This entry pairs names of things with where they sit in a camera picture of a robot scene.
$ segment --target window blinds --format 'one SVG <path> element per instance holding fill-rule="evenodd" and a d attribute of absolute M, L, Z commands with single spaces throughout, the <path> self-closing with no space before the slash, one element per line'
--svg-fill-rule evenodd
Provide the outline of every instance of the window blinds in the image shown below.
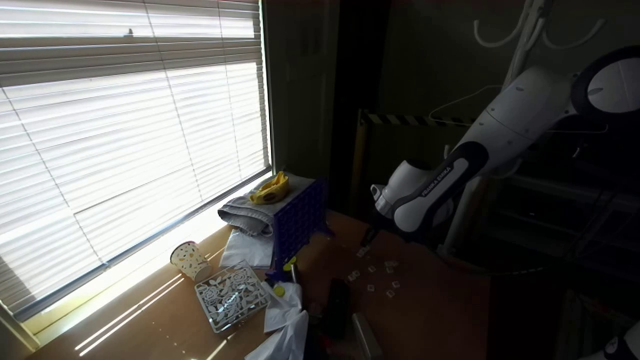
<path fill-rule="evenodd" d="M 257 1 L 0 0 L 16 318 L 269 167 Z"/>

